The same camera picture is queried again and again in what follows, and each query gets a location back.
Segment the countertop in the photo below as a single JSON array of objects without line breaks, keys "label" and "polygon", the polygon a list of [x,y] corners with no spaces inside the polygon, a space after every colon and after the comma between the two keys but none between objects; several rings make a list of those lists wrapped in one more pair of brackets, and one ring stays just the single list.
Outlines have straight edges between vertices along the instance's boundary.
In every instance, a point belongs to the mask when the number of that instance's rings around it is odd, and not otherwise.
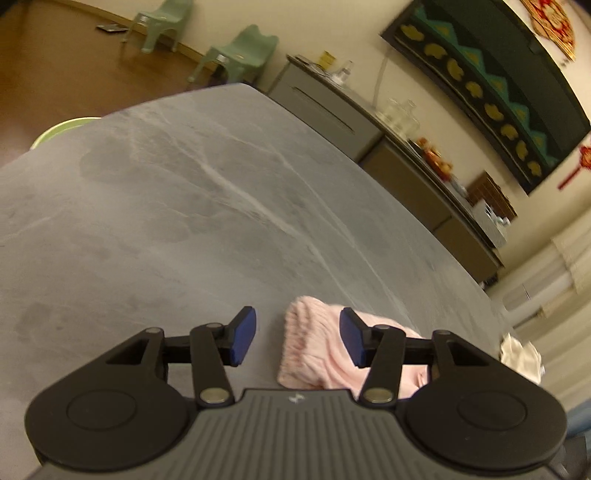
[{"label": "countertop", "polygon": [[[376,127],[378,127],[384,135],[390,140],[391,146],[398,150],[399,154],[406,158],[409,163],[417,168],[427,179],[430,180],[431,185],[444,197],[449,203],[455,208],[456,213],[462,218],[468,225],[472,227],[472,231],[480,238],[480,240],[486,245],[493,254],[495,245],[492,240],[487,236],[486,232],[477,223],[472,216],[472,207],[467,200],[461,197],[458,192],[452,188],[449,182],[443,181],[437,176],[433,169],[427,164],[423,157],[417,154],[413,148],[400,138],[390,127],[385,124],[377,115],[377,110],[367,102],[363,97],[357,94],[355,91],[349,89],[346,85],[339,86],[330,80],[324,74],[319,73],[317,70],[310,68],[311,64],[304,60],[304,57],[300,56],[287,56],[287,60],[296,65],[306,73],[314,77],[316,80],[322,82],[323,85],[327,86],[334,93],[339,95],[343,100],[346,100],[349,105],[354,107],[358,112],[364,114]],[[497,257],[499,265],[502,266],[501,260]]]},{"label": "countertop", "polygon": [[[319,134],[256,90],[145,103],[0,169],[0,478],[37,461],[23,416],[43,388],[149,326],[186,335],[244,305],[238,369],[276,388],[283,315],[311,295],[494,354],[508,326],[424,227]],[[191,391],[189,370],[170,382]]]}]

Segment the green bowl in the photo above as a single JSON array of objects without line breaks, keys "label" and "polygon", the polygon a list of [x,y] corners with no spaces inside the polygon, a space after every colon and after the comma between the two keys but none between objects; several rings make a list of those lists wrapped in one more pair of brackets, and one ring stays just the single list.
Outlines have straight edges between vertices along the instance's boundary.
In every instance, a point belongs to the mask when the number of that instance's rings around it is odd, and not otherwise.
[{"label": "green bowl", "polygon": [[83,116],[81,118],[73,118],[72,120],[66,120],[60,124],[54,125],[48,130],[45,130],[39,137],[33,142],[31,145],[31,150],[33,148],[37,148],[43,142],[49,140],[50,138],[55,137],[67,130],[71,130],[72,128],[80,127],[82,125],[87,124],[88,122],[92,122],[100,118],[99,116]]}]

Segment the glass bottle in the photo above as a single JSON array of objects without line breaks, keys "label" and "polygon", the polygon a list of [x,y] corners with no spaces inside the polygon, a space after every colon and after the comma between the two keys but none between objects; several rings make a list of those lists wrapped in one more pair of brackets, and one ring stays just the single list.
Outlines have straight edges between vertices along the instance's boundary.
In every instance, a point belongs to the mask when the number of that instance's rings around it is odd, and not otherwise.
[{"label": "glass bottle", "polygon": [[390,127],[390,125],[396,119],[398,119],[398,117],[400,116],[400,112],[401,112],[401,107],[400,107],[399,103],[395,99],[391,98],[388,101],[388,105],[386,106],[384,111],[378,112],[377,116],[382,122],[384,122],[386,125],[388,125],[388,127]]},{"label": "glass bottle", "polygon": [[421,126],[413,115],[416,105],[412,100],[407,100],[404,104],[399,105],[399,107],[400,114],[398,118],[392,121],[390,128],[404,140],[414,138]]},{"label": "glass bottle", "polygon": [[334,72],[330,78],[337,85],[343,86],[349,78],[349,75],[351,75],[352,68],[353,62],[348,60],[338,71]]}]

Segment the brown floor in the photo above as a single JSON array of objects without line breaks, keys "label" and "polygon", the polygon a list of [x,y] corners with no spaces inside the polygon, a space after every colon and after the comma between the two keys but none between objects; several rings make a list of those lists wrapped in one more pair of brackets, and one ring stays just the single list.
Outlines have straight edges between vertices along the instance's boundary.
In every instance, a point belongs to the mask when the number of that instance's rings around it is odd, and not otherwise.
[{"label": "brown floor", "polygon": [[100,23],[49,0],[21,0],[0,17],[0,166],[59,122],[195,88],[193,60],[164,45],[141,53],[142,35],[122,44]]}]

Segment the green plastic chair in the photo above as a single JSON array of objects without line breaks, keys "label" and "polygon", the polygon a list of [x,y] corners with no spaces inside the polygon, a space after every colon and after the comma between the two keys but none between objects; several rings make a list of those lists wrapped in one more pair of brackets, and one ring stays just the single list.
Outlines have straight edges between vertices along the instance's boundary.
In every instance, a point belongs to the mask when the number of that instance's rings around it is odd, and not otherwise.
[{"label": "green plastic chair", "polygon": [[138,13],[121,42],[127,42],[134,27],[140,23],[148,30],[142,52],[152,53],[158,37],[167,30],[176,32],[172,50],[177,51],[178,41],[187,26],[192,8],[193,0],[164,0],[164,3],[153,12]]},{"label": "green plastic chair", "polygon": [[261,75],[273,55],[279,38],[261,34],[257,25],[242,30],[232,43],[224,47],[211,47],[199,65],[187,79],[194,82],[207,62],[215,61],[228,72],[228,83],[240,82],[246,75],[254,73],[255,81]]},{"label": "green plastic chair", "polygon": [[45,130],[41,135],[39,135],[39,137],[37,137],[37,139],[33,142],[33,145],[31,145],[30,149],[32,150],[33,148],[37,148],[43,142],[46,142],[47,140],[55,137],[56,135],[62,134],[63,132],[66,132],[73,128],[81,127],[82,125],[86,125],[87,123],[92,122],[93,120],[97,120],[99,118],[99,116],[84,116],[81,118],[73,118],[71,120],[66,120],[65,122],[54,125],[53,127]]}]

